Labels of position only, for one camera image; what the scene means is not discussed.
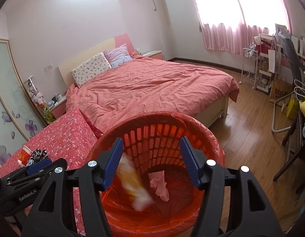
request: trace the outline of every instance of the bed leg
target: bed leg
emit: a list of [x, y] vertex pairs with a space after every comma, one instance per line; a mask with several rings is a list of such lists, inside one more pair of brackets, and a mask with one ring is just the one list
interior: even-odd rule
[[223, 113], [221, 115], [222, 118], [227, 116], [227, 109], [228, 109], [228, 95], [225, 96], [224, 98], [224, 104], [223, 104]]

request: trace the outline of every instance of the red paper cup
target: red paper cup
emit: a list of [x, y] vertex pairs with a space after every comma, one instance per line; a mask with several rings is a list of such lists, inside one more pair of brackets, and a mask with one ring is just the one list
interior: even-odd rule
[[32, 156], [33, 152], [26, 147], [25, 145], [23, 146], [23, 149], [21, 150], [21, 153], [18, 155], [18, 163], [20, 164], [20, 166], [26, 166], [27, 161], [29, 160], [29, 158]]

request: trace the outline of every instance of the yellow box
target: yellow box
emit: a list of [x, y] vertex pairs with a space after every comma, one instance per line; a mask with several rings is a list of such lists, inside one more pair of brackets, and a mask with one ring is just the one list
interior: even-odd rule
[[300, 104], [291, 97], [288, 105], [287, 118], [294, 120], [299, 113]]

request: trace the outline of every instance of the purple pillow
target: purple pillow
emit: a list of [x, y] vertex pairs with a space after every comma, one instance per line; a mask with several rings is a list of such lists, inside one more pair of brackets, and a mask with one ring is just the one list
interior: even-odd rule
[[113, 69], [132, 60], [132, 58], [129, 56], [126, 43], [110, 51], [104, 51], [104, 55], [108, 59]]

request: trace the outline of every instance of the pink duvet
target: pink duvet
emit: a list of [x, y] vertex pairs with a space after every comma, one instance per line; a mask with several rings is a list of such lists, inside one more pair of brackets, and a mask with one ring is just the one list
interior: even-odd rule
[[135, 55], [81, 88], [67, 92], [67, 111], [80, 108], [103, 132], [129, 117], [151, 111], [196, 116], [225, 95], [236, 102], [239, 88], [227, 73]]

